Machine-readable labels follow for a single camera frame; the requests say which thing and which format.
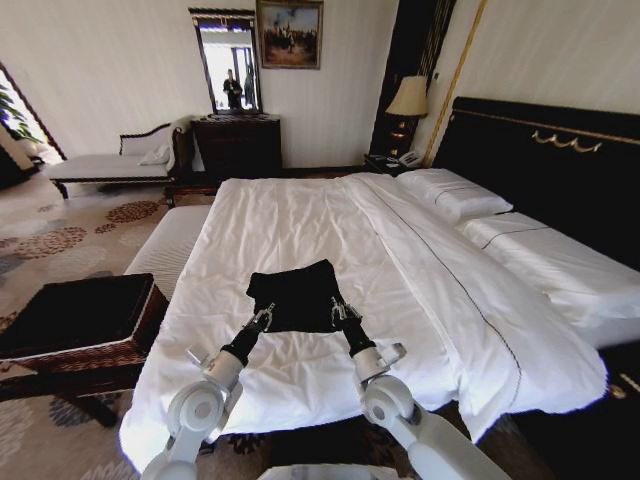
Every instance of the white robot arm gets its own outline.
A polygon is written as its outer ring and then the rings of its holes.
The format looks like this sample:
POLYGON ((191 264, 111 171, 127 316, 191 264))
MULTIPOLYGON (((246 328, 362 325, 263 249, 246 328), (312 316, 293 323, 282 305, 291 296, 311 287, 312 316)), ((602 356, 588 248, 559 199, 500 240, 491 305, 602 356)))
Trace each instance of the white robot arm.
MULTIPOLYGON (((195 459, 200 444, 227 423, 242 386, 238 377, 258 334, 271 323, 272 304, 249 321, 234 341, 217 357, 190 348, 187 352, 206 381, 183 388, 169 407, 171 438, 164 451, 145 469, 143 480, 191 480, 196 478, 195 459)), ((411 465, 425 479, 508 480, 489 457, 442 417, 416 403, 409 388, 388 375, 393 363, 406 351, 400 344, 380 353, 360 326, 361 316, 333 299, 332 322, 345 334, 349 354, 356 364, 365 417, 391 433, 409 455, 411 465)))

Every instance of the white bedsheet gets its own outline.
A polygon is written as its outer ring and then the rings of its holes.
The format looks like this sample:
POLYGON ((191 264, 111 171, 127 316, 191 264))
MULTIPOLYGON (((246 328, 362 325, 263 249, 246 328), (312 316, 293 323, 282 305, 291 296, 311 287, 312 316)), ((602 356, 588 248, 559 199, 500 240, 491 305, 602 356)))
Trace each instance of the white bedsheet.
MULTIPOLYGON (((184 349, 217 351, 252 314, 254 271, 328 258, 378 345, 401 341, 393 369, 417 401, 452 398, 474 440, 504 412, 580 408, 605 369, 544 298, 521 284, 390 177, 229 180, 182 272, 120 430, 138 470, 162 449, 173 395, 200 379, 184 349)), ((264 334, 241 375, 224 433, 264 432, 360 413, 342 334, 264 334)))

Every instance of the pillow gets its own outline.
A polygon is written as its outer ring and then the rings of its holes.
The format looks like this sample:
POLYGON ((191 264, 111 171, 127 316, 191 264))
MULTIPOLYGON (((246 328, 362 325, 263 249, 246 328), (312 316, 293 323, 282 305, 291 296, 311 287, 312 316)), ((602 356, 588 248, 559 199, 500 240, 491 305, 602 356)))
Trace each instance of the pillow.
POLYGON ((176 164, 176 154, 173 151, 173 133, 175 132, 176 128, 181 129, 183 132, 188 132, 191 128, 191 120, 193 118, 194 118, 193 115, 186 115, 184 117, 180 117, 179 119, 175 120, 169 126, 169 132, 170 132, 169 133, 169 161, 165 165, 165 168, 167 169, 168 172, 171 171, 171 169, 176 164))
POLYGON ((138 165, 163 165, 169 161, 169 145, 166 143, 158 145, 149 150, 138 165))
POLYGON ((640 317, 640 272, 520 213, 468 221, 462 234, 546 295, 575 326, 640 317))
POLYGON ((397 180, 424 206, 451 225, 513 208, 495 193, 442 168, 403 173, 397 180))

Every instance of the bed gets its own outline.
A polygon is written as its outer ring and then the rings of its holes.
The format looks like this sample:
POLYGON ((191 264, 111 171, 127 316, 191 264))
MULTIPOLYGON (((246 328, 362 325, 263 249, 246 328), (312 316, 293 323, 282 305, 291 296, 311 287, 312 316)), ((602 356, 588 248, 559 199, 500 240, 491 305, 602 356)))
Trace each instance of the bed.
MULTIPOLYGON (((638 132, 640 115, 459 97, 433 166, 640 271, 638 132)), ((640 318, 577 328, 597 348, 640 340, 640 318)))
MULTIPOLYGON (((120 430, 138 470, 163 448, 173 395, 197 381, 184 355, 217 351, 252 315, 254 271, 323 258, 382 347, 409 353, 394 368, 427 409, 452 399, 474 440, 505 412, 565 412, 598 399, 596 351, 539 294, 429 213, 395 179, 225 182, 180 275, 120 430)), ((341 334, 263 335, 242 374, 225 433, 318 425, 360 414, 341 334)))

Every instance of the chaise lounge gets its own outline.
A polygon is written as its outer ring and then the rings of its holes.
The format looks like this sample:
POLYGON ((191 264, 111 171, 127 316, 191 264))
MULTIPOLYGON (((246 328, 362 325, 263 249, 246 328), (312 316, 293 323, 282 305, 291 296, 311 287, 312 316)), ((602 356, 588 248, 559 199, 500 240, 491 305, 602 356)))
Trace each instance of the chaise lounge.
POLYGON ((120 135, 118 155, 82 155, 50 166, 44 173, 67 199, 66 183, 173 183, 179 172, 190 166, 193 155, 188 116, 147 133, 120 135), (140 164, 163 144, 168 145, 165 162, 140 164))

